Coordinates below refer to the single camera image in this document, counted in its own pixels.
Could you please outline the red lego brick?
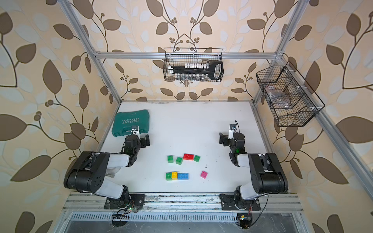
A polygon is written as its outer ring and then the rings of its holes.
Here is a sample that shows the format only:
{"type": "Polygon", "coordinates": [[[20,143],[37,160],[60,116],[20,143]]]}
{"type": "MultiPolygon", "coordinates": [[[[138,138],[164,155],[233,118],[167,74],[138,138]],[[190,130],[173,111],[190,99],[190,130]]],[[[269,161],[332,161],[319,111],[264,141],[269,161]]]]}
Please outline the red lego brick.
{"type": "Polygon", "coordinates": [[[184,160],[193,161],[194,160],[194,155],[193,154],[184,153],[183,159],[184,160]]]}

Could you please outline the green lego brick front row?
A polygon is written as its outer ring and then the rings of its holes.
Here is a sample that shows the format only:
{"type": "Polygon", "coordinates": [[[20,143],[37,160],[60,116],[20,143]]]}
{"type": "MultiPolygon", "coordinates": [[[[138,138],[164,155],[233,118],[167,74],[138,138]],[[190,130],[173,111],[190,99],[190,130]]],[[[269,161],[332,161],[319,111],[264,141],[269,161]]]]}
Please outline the green lego brick front row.
{"type": "Polygon", "coordinates": [[[166,179],[167,181],[172,181],[172,180],[173,180],[173,178],[172,178],[172,173],[171,173],[171,172],[167,172],[167,173],[166,173],[166,176],[165,176],[165,179],[166,179]]]}

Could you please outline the yellow lego brick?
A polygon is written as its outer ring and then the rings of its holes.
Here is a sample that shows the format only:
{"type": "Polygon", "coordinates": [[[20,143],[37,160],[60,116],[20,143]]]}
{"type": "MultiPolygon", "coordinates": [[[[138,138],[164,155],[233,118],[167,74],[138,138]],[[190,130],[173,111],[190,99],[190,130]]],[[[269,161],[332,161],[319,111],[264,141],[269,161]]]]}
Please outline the yellow lego brick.
{"type": "Polygon", "coordinates": [[[178,180],[178,173],[177,172],[172,172],[171,173],[171,181],[178,180]]]}

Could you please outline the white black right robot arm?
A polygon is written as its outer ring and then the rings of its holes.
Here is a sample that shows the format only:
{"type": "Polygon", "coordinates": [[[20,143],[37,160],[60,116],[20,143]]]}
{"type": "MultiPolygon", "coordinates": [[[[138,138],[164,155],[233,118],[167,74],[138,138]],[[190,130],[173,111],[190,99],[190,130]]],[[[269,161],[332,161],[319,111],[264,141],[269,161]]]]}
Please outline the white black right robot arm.
{"type": "Polygon", "coordinates": [[[251,181],[239,185],[233,196],[235,206],[244,209],[261,196],[288,191],[288,181],[275,153],[247,153],[242,133],[220,133],[219,143],[230,148],[229,157],[236,167],[248,168],[251,181]]]}

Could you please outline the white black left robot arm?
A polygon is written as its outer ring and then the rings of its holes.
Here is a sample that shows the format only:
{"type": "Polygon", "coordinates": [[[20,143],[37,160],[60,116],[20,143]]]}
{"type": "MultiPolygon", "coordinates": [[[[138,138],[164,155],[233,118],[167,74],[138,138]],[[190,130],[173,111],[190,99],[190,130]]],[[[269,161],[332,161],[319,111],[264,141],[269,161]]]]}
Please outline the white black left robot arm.
{"type": "Polygon", "coordinates": [[[130,202],[128,187],[109,180],[121,168],[132,166],[141,148],[150,146],[145,135],[128,135],[119,153],[84,151],[67,171],[64,187],[78,192],[89,192],[110,200],[130,202]]]}

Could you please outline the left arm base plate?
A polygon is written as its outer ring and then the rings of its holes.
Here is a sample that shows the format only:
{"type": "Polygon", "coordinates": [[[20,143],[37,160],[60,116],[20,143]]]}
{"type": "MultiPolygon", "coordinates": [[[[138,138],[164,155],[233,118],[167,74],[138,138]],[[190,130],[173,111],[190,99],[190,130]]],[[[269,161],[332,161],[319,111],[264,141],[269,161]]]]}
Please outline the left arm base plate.
{"type": "Polygon", "coordinates": [[[142,209],[145,203],[145,194],[129,194],[121,199],[107,198],[105,201],[104,209],[120,210],[120,209],[142,209]]]}

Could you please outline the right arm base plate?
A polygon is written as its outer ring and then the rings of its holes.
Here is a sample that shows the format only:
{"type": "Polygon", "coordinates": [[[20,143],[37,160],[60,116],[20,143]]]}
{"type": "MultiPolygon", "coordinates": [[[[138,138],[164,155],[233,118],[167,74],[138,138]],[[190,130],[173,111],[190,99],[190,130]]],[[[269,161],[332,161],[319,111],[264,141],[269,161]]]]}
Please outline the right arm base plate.
{"type": "Polygon", "coordinates": [[[244,200],[236,195],[220,194],[220,203],[223,211],[259,211],[259,200],[244,200]]]}

